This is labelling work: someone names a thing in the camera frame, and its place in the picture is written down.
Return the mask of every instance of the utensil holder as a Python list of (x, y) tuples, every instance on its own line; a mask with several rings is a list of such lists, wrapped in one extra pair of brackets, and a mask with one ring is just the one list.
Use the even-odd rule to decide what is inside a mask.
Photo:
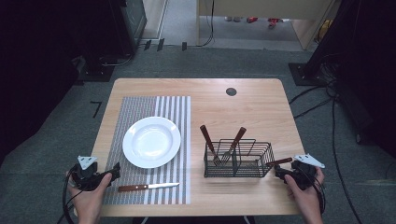
[[(221, 157), (230, 150), (233, 139), (212, 142), (216, 154)], [(204, 177), (265, 177), (272, 166), (265, 163), (274, 161), (271, 143), (257, 142), (256, 139), (241, 139), (232, 152), (231, 158), (215, 164), (215, 156), (205, 144)]]

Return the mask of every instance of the table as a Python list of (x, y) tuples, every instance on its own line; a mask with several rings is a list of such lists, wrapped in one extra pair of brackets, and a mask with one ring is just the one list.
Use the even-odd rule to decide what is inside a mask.
[[(200, 16), (212, 15), (213, 0), (197, 0), (196, 32), (200, 45)], [(335, 0), (214, 0), (213, 16), (292, 19), (303, 49), (308, 49)]]
[[(235, 88), (236, 95), (226, 93)], [(244, 138), (271, 142), (275, 160), (304, 154), (282, 83), (274, 78), (120, 78), (114, 83), (92, 155), (98, 171), (106, 160), (124, 96), (191, 97), (191, 203), (104, 205), (104, 217), (291, 215), (298, 210), (272, 169), (264, 178), (204, 178), (205, 139)]]

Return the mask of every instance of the hand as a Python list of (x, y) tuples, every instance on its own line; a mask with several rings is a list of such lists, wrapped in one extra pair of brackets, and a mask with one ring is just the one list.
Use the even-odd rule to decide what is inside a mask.
[(80, 189), (73, 188), (71, 186), (67, 187), (71, 197), (78, 194), (78, 196), (73, 199), (73, 205), (77, 210), (79, 224), (99, 223), (100, 212), (102, 210), (102, 200), (105, 190), (111, 181), (111, 176), (111, 173), (106, 174), (99, 186), (93, 191), (81, 192)]
[[(316, 169), (317, 180), (321, 185), (324, 180), (324, 174), (321, 172), (320, 168), (316, 167)], [(285, 180), (288, 183), (289, 197), (297, 203), (297, 206), (303, 215), (305, 223), (323, 223), (320, 214), (318, 194), (315, 191), (314, 187), (311, 186), (308, 189), (301, 190), (297, 186), (293, 177), (291, 177), (290, 175), (285, 175)]]

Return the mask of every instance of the plate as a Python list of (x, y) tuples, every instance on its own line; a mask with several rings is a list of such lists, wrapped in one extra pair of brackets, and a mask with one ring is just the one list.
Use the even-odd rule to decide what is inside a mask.
[(155, 168), (172, 160), (180, 148), (180, 131), (174, 122), (148, 117), (132, 125), (122, 141), (128, 161), (141, 168)]

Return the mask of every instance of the knife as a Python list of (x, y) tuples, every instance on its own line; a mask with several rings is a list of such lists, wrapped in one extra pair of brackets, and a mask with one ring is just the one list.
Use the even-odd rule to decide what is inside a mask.
[(245, 134), (246, 131), (247, 131), (247, 129), (244, 127), (241, 127), (239, 129), (239, 132), (236, 135), (235, 139), (233, 140), (233, 143), (231, 144), (230, 149), (223, 154), (221, 161), (227, 162), (230, 159), (231, 154), (236, 149), (236, 146), (238, 145), (239, 141), (241, 140), (242, 136)]
[(138, 189), (158, 189), (158, 188), (172, 188), (178, 186), (179, 183), (163, 183), (163, 184), (152, 184), (152, 185), (128, 185), (119, 186), (119, 192), (138, 190)]
[(291, 157), (289, 157), (289, 158), (278, 160), (278, 161), (269, 161), (269, 162), (265, 163), (265, 165), (267, 165), (267, 166), (279, 165), (279, 164), (282, 164), (282, 163), (290, 162), (292, 160), (293, 159)]

